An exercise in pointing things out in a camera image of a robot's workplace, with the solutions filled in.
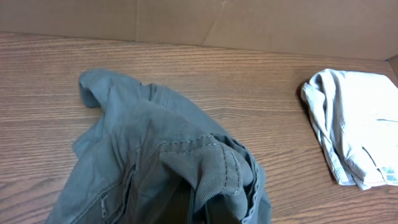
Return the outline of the grey shorts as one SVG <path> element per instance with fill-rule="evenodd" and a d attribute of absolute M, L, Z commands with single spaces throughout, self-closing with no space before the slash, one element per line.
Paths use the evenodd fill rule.
<path fill-rule="evenodd" d="M 48 223 L 269 223 L 266 175 L 251 152 L 179 93 L 109 70 L 80 75 L 103 115 Z"/>

